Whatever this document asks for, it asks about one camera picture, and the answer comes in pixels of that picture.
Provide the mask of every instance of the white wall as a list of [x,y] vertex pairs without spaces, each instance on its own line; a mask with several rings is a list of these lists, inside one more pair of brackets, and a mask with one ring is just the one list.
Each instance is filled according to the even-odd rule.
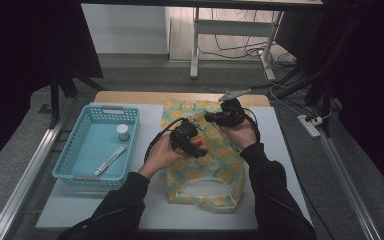
[[167,7],[82,4],[97,53],[167,54]]

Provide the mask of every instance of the hand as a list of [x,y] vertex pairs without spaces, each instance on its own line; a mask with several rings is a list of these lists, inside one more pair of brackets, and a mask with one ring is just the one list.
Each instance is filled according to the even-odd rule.
[[257,142],[254,128],[247,119],[236,127],[229,128],[220,126],[220,129],[225,132],[242,150]]
[[145,164],[139,169],[139,173],[151,179],[159,170],[168,168],[174,162],[188,157],[189,155],[186,153],[173,151],[170,144],[170,136],[164,134],[152,147],[151,153]]

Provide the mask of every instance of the black sleeve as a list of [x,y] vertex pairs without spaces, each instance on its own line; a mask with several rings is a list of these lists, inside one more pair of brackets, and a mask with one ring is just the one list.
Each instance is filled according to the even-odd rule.
[[262,239],[314,239],[314,229],[289,193],[283,165],[269,161],[264,144],[255,143],[241,152],[249,165],[255,194],[255,215]]
[[114,212],[128,206],[127,210],[105,217],[89,224],[78,239],[133,239],[139,227],[148,191],[149,179],[136,172],[130,172],[119,190],[108,192],[95,210],[92,218]]

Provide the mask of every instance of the metal frame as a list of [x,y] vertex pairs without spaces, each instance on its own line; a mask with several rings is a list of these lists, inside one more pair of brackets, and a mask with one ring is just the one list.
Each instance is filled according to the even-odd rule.
[[332,163],[336,176],[338,177],[339,182],[341,183],[342,188],[347,195],[348,201],[356,213],[357,219],[360,222],[361,228],[363,229],[366,238],[370,240],[381,240],[382,238],[379,234],[376,224],[374,223],[373,218],[371,217],[366,207],[366,204],[360,197],[360,194],[358,193],[354,182],[348,174],[345,165],[342,163],[342,159],[336,150],[335,145],[323,131],[321,132],[321,142]]
[[46,157],[48,156],[52,144],[55,142],[62,126],[67,120],[67,115],[74,100],[68,99],[63,107],[63,115],[59,119],[55,128],[48,129],[40,142],[36,152],[33,154],[29,165],[21,176],[20,181],[12,192],[8,202],[0,214],[0,239],[3,239],[8,233],[18,210],[24,202],[25,197],[29,193],[30,187],[33,185]]
[[278,12],[272,23],[269,22],[238,22],[221,20],[199,20],[199,7],[195,10],[193,46],[191,56],[190,78],[198,78],[198,36],[199,34],[229,35],[229,36],[254,36],[267,37],[267,45],[264,51],[259,51],[260,59],[264,67],[264,74],[268,81],[275,80],[270,66],[269,54],[274,38],[282,18],[283,11]]
[[249,9],[268,11],[302,11],[315,12],[325,10],[353,9],[355,4],[330,3],[323,4],[322,1],[232,1],[232,0],[82,0],[81,3],[113,4],[133,6],[163,6],[163,7],[201,7],[201,8],[226,8],[226,9]]

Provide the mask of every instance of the white table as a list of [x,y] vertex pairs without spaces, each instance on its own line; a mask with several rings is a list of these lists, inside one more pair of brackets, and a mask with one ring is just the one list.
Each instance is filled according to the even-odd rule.
[[[140,130],[133,154],[131,171],[143,163],[144,153],[152,138],[159,132],[163,105],[137,104],[140,109]],[[281,162],[287,173],[288,189],[298,202],[304,216],[311,222],[307,207],[291,164],[286,144],[273,108],[251,107],[257,116],[262,142],[269,159]],[[146,209],[139,228],[146,230],[252,230],[257,229],[254,215],[254,194],[248,177],[243,197],[234,211],[217,212],[191,205],[170,203],[166,190],[166,172],[152,179],[144,200]],[[37,222],[37,228],[68,228],[92,215],[105,192],[73,192],[58,180]]]

